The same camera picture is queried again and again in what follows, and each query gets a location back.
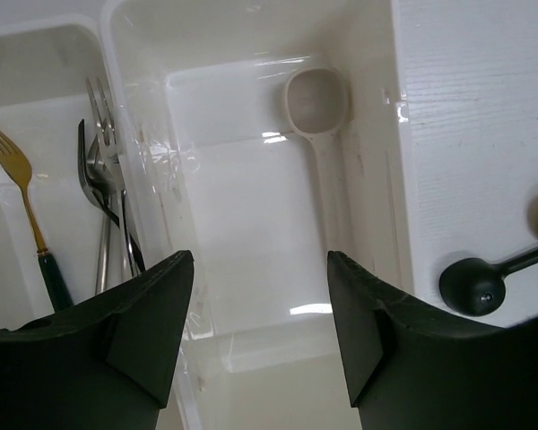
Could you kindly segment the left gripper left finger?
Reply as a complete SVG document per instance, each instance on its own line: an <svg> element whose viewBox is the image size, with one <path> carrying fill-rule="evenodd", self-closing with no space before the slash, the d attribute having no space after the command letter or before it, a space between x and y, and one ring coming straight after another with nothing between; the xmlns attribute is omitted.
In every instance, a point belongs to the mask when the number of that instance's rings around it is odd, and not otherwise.
<svg viewBox="0 0 538 430"><path fill-rule="evenodd" d="M194 282L178 251L125 283L0 329L0 429L153 429Z"/></svg>

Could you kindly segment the silver fork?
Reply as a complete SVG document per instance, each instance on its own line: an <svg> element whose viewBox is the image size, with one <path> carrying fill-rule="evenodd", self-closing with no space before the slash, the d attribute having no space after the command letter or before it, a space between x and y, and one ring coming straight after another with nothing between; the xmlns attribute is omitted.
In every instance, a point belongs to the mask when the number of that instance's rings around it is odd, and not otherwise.
<svg viewBox="0 0 538 430"><path fill-rule="evenodd" d="M93 188L96 192L95 195L99 198L100 208L104 214L100 231L100 247L95 287L95 294L100 294L108 288L112 224L112 218L109 213L111 212L114 183L108 169L104 165L100 152L104 138L104 126L94 90L89 79L86 79L86 89L88 91L92 117L95 125L95 138L86 158L86 171L88 178L93 182Z"/></svg>

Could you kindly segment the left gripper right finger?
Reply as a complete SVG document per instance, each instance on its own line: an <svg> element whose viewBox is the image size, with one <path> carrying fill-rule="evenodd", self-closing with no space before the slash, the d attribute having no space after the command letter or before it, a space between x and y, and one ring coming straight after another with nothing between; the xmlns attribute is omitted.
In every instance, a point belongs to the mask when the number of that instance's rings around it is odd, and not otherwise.
<svg viewBox="0 0 538 430"><path fill-rule="evenodd" d="M538 316L501 328L327 256L351 406L365 429L538 429Z"/></svg>

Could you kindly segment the white container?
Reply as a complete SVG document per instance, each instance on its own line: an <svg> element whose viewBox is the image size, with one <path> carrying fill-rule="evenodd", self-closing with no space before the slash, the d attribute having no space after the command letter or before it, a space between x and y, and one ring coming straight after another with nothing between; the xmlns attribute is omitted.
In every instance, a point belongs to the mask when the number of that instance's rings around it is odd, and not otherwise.
<svg viewBox="0 0 538 430"><path fill-rule="evenodd" d="M0 130L28 158L30 203L74 302L95 291L101 212L77 176L87 90L108 82L98 29L79 14L0 26ZM53 308L19 188L0 165L0 329Z"/></svg>
<svg viewBox="0 0 538 430"><path fill-rule="evenodd" d="M337 70L342 250L410 287L393 1L110 1L102 46L148 263L195 259L174 382L187 429L357 429L326 279L299 69Z"/></svg>

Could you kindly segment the beige plastic spoon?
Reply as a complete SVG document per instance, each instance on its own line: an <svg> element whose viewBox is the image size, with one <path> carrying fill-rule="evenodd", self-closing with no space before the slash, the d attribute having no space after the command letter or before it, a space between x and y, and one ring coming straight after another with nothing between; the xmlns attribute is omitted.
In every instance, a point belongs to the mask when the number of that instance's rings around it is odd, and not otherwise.
<svg viewBox="0 0 538 430"><path fill-rule="evenodd" d="M340 251L347 244L348 216L339 140L349 111L343 77L332 68L299 69L286 81L282 100L293 132L305 138L315 154L326 247Z"/></svg>

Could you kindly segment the black fork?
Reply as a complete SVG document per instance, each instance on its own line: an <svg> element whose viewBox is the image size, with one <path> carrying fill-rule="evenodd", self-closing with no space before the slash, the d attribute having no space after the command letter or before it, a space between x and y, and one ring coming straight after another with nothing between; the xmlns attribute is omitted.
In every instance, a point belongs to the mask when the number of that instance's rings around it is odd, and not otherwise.
<svg viewBox="0 0 538 430"><path fill-rule="evenodd" d="M86 134L85 120L82 119L78 124L78 144L77 144L77 169L78 181L86 198L94 206L101 209L108 218L120 229L120 221L118 215L110 208L109 198L111 197L110 186L103 178L98 178L96 175L91 175L88 171L88 163L86 156ZM138 244L129 228L131 235L135 262L138 268L138 274L145 271L143 256Z"/></svg>

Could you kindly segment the black round ladle spoon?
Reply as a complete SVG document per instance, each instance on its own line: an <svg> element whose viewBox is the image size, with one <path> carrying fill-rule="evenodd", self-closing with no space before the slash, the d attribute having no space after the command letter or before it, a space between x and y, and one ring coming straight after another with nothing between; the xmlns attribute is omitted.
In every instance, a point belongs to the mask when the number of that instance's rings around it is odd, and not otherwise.
<svg viewBox="0 0 538 430"><path fill-rule="evenodd" d="M481 317L497 311L506 298L505 278L538 263L538 247L504 262L464 258L440 274L438 288L445 304L462 315Z"/></svg>

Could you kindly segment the gold fork teal handle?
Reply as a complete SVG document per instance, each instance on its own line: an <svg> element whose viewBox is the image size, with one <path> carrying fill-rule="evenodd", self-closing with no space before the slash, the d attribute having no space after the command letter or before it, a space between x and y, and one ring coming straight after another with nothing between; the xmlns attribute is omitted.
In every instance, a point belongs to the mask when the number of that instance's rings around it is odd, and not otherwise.
<svg viewBox="0 0 538 430"><path fill-rule="evenodd" d="M23 151L0 130L0 165L19 187L30 229L37 248L37 260L50 303L55 312L74 305L55 256L49 250L33 211L29 187L32 179L31 164Z"/></svg>

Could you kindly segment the right white container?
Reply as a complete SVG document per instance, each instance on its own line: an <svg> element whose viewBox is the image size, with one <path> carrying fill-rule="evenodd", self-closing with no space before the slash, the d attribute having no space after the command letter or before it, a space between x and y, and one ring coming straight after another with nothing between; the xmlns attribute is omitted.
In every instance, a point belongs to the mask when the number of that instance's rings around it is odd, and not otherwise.
<svg viewBox="0 0 538 430"><path fill-rule="evenodd" d="M148 263L195 259L174 382L187 429L357 429L326 279L299 69L337 70L342 250L410 287L393 1L110 1L102 46Z"/></svg>

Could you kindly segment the left white container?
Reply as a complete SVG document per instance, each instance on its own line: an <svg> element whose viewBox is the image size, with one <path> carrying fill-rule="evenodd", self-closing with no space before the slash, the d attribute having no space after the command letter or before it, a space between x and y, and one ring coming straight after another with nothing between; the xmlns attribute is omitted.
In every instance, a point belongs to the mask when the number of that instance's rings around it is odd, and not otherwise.
<svg viewBox="0 0 538 430"><path fill-rule="evenodd" d="M79 14L0 26L0 130L28 158L30 203L74 302L95 291L101 212L77 176L87 90L108 82L98 29ZM53 308L19 188L0 165L0 329Z"/></svg>

